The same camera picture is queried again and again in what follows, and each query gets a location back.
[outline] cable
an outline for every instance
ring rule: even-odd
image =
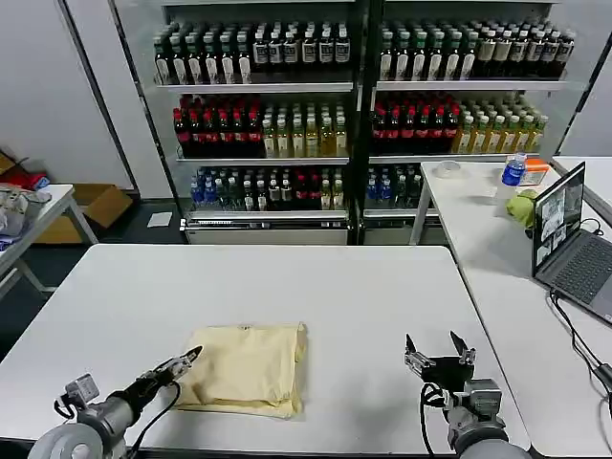
[[[572,347],[582,357],[582,359],[586,363],[587,368],[589,369],[589,372],[592,375],[594,375],[600,381],[601,385],[603,386],[603,389],[605,390],[605,392],[607,394],[607,398],[608,398],[608,411],[610,413],[610,419],[612,420],[612,391],[610,391],[610,388],[608,387],[608,384],[606,383],[606,381],[603,380],[603,378],[600,376],[600,374],[597,371],[598,369],[600,369],[604,365],[604,363],[600,359],[598,359],[598,357],[591,350],[591,348],[586,344],[586,342],[584,342],[584,339],[582,339],[582,337],[580,336],[580,334],[578,333],[578,331],[574,327],[574,324],[572,323],[572,320],[570,320],[570,318],[567,315],[567,313],[565,311],[563,311],[563,309],[559,306],[559,304],[558,304],[559,295],[557,293],[551,291],[551,292],[549,292],[549,297],[551,298],[551,301],[553,302],[553,305],[555,305],[555,308],[557,309],[558,313],[561,315],[561,317],[563,317],[563,319],[565,320],[567,325],[570,327],[570,330],[572,332]],[[579,341],[582,344],[582,346],[584,347],[584,349],[586,349],[586,351],[591,355],[593,360],[597,363],[597,365],[598,365],[597,367],[594,367],[593,363],[584,354],[582,349],[579,348],[578,343],[576,341],[576,338],[579,339]]]
[[[444,406],[444,394],[442,389],[437,387],[432,382],[426,382],[423,384],[423,388],[421,389],[421,401],[419,402],[419,416],[421,417],[421,435],[423,436],[423,443],[425,443],[425,448],[427,449],[429,457],[434,457],[434,454],[433,449],[431,449],[431,445],[429,444],[429,438],[427,437],[425,406],[440,406],[440,404]]]
[[[75,417],[75,412],[73,411],[72,407],[69,404],[66,404],[65,406],[68,413],[61,409],[61,406],[57,400],[54,401],[54,410],[58,415],[66,420],[73,419]]]
[[[603,236],[603,230],[601,229],[601,222],[597,218],[585,218],[584,220],[580,222],[580,225],[582,226],[582,224],[585,222],[597,223],[597,229],[593,231],[593,234],[595,234],[596,236]]]
[[[134,446],[132,447],[132,449],[130,449],[130,453],[128,456],[129,459],[134,459],[136,455],[138,454],[138,451],[141,448],[141,443],[142,443],[142,440],[144,439],[144,435],[146,434],[146,431],[150,429],[155,423],[157,423],[160,420],[160,418],[164,416],[165,413],[167,413],[170,410],[170,408],[177,403],[177,401],[179,400],[179,397],[181,397],[181,387],[179,386],[179,384],[176,381],[173,381],[170,383],[170,385],[173,385],[174,387],[176,387],[176,395],[174,396],[174,399],[172,399],[172,402],[170,402],[166,408],[160,411],[157,414],[157,416],[155,416],[151,421],[149,421],[149,424],[147,424],[146,427],[142,430],[141,434],[138,436],[138,439],[136,440],[136,443],[134,443]]]

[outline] green cloth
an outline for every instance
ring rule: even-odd
[[[535,190],[526,189],[506,203],[508,213],[527,229],[534,225],[536,218],[534,209],[534,199],[536,197],[537,192]]]

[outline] beige cloth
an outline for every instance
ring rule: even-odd
[[[203,328],[187,349],[200,345],[179,379],[176,408],[278,418],[301,412],[295,368],[306,348],[303,324]]]

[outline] laptop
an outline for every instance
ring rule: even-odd
[[[580,227],[584,168],[535,199],[532,276],[612,323],[612,243]]]

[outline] white table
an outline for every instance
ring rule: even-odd
[[[436,166],[422,164],[424,194],[438,208],[534,448],[545,456],[610,456],[612,422],[598,393],[603,391],[597,380],[590,382],[584,362],[572,350],[570,335],[547,303],[546,289],[531,279],[532,242],[516,221],[495,216],[495,207],[488,204],[503,164],[461,164],[465,178],[456,180],[438,178]],[[551,170],[538,188],[557,178]],[[584,204],[582,217],[597,214]],[[606,238],[612,237],[611,228],[602,228]],[[612,361],[612,328],[561,303],[600,358]]]
[[[49,227],[54,220],[66,212],[73,221],[75,228],[83,241],[97,244],[98,239],[85,220],[83,213],[73,197],[75,188],[72,185],[49,185],[41,191],[51,194],[51,201],[45,203],[39,211],[30,228],[23,237],[5,251],[0,251],[0,297],[19,280],[23,274],[41,293],[52,293],[55,288],[45,287],[30,270],[28,265],[19,257],[29,246]]]
[[[470,298],[445,248],[96,245],[0,364],[0,437],[37,439],[61,423],[64,385],[91,372],[104,396],[178,355],[196,328],[303,321],[304,413],[292,420],[171,411],[145,448],[282,453],[426,452],[420,379],[405,333],[431,356],[477,350],[476,378],[503,390],[511,440],[529,438]],[[168,398],[129,429],[132,444]],[[427,413],[434,451],[449,452],[442,413]]]
[[[555,156],[553,166],[564,174],[585,162],[584,199],[608,224],[612,224],[612,158]]]

